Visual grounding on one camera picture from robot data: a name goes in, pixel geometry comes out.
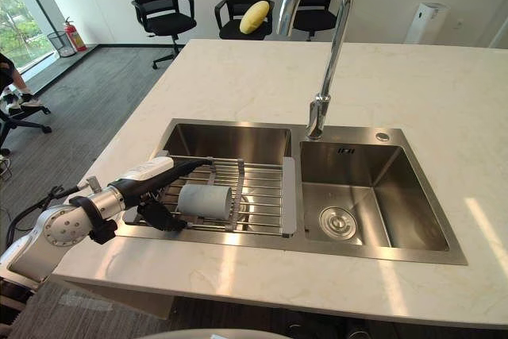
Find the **sink drain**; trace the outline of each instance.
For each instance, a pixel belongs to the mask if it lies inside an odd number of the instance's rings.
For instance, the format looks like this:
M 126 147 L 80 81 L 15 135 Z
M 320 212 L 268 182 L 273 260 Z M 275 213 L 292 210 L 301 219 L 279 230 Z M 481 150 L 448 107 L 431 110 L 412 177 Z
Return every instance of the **sink drain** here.
M 356 233 L 355 218 L 338 206 L 325 208 L 319 215 L 319 225 L 327 236 L 336 240 L 348 240 Z

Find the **fire extinguisher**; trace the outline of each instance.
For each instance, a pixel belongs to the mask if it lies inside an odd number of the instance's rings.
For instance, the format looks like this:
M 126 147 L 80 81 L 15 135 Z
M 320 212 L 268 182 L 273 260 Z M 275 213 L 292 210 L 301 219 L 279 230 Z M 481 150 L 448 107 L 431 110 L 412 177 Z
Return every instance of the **fire extinguisher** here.
M 72 45 L 74 45 L 76 51 L 85 51 L 87 50 L 87 46 L 83 43 L 83 40 L 81 40 L 76 27 L 71 24 L 72 22 L 73 21 L 69 21 L 69 18 L 65 19 L 65 23 L 63 24 L 65 25 L 65 33 L 69 37 Z

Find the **white countertop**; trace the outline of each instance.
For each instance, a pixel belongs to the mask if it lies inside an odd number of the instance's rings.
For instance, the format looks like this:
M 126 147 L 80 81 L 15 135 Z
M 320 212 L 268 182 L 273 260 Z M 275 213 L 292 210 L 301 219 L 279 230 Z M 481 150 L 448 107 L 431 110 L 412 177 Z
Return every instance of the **white countertop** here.
M 87 174 L 108 183 L 145 161 L 174 117 L 305 124 L 329 47 L 192 40 Z M 335 314 L 508 325 L 507 81 L 508 51 L 345 44 L 333 82 L 327 124 L 403 130 L 468 266 L 116 237 L 87 238 L 55 274 Z

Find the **faucet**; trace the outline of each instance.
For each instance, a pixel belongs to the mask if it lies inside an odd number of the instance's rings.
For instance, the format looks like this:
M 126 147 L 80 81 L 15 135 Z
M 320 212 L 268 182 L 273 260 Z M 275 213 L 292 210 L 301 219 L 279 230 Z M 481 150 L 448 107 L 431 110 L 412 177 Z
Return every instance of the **faucet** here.
M 280 9 L 279 25 L 277 33 L 290 36 L 293 25 L 294 16 L 300 0 L 283 0 Z M 335 67 L 339 54 L 341 53 L 342 42 L 344 41 L 344 33 L 348 26 L 348 16 L 351 10 L 352 0 L 341 0 L 339 12 L 337 14 L 337 27 L 332 41 L 332 51 L 328 66 L 326 67 L 325 78 L 321 90 L 316 94 L 315 99 L 310 103 L 309 124 L 306 128 L 307 136 L 310 139 L 317 140 L 323 134 L 323 126 L 325 125 L 326 111 L 330 102 L 330 84 L 335 73 Z

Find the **window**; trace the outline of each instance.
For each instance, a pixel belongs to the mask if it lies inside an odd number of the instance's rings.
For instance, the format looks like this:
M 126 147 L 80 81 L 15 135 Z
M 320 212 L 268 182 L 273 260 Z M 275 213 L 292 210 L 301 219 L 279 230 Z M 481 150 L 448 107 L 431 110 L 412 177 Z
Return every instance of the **window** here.
M 53 50 L 23 0 L 0 0 L 0 52 L 19 71 L 31 67 Z

